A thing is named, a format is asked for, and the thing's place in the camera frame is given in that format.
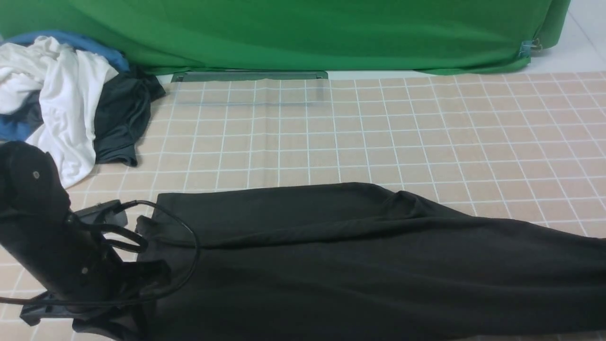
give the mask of floor mat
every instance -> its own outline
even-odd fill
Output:
[[[141,165],[96,167],[70,189],[74,209],[116,197],[155,200],[161,192],[363,181],[469,214],[606,237],[606,73],[167,88],[138,146]],[[150,211],[135,208],[129,219],[143,213]],[[0,294],[39,293],[40,285],[3,252]],[[7,339],[100,340],[72,335],[66,320],[28,328],[19,311],[0,310]]]

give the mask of black garment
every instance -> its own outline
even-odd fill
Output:
[[[443,340],[606,328],[606,241],[471,217],[370,184],[162,194],[200,234],[191,282],[155,304],[150,340]],[[190,236],[138,231],[175,281]]]
[[[135,143],[147,128],[151,103],[165,94],[155,76],[135,69],[105,83],[95,113],[96,162],[137,166]]]

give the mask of green fabric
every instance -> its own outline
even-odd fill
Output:
[[[570,0],[15,0],[0,33],[88,35],[155,73],[507,72],[522,42],[559,37]]]

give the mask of white cloth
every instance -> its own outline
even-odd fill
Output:
[[[26,142],[50,153],[64,188],[95,165],[95,112],[103,84],[117,74],[104,57],[74,51],[51,37],[39,37],[28,47],[0,46],[0,100],[13,99],[0,104],[0,112],[40,90],[44,124]]]

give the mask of wire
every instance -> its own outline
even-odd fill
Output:
[[[198,267],[198,262],[199,262],[201,251],[202,251],[200,241],[198,240],[198,235],[196,235],[196,232],[194,232],[194,230],[186,222],[181,220],[181,218],[177,217],[175,214],[172,214],[171,212],[169,212],[167,209],[163,208],[162,206],[160,206],[156,203],[152,203],[151,201],[147,201],[147,200],[129,201],[127,203],[122,204],[122,210],[126,210],[128,208],[132,208],[132,207],[138,206],[140,204],[153,207],[154,209],[157,209],[160,212],[167,215],[168,217],[174,219],[174,221],[178,222],[181,226],[186,228],[186,230],[189,231],[189,233],[191,234],[191,236],[194,239],[194,246],[195,246],[194,259],[191,262],[191,266],[189,268],[189,271],[187,272],[187,275],[185,277],[183,277],[183,280],[181,282],[179,282],[178,285],[175,285],[174,287],[172,287],[164,292],[160,292],[159,294],[144,295],[137,299],[130,299],[130,300],[63,301],[63,300],[13,299],[13,298],[9,298],[9,297],[0,297],[0,303],[9,304],[9,305],[44,304],[44,305],[54,305],[54,306],[89,306],[89,307],[101,308],[101,307],[111,307],[111,306],[139,305],[139,304],[143,304],[143,303],[153,302],[153,301],[157,301],[159,299],[163,299],[164,297],[170,296],[170,295],[176,293],[177,291],[179,291],[181,288],[183,288],[189,282],[191,277],[196,272],[196,268]]]

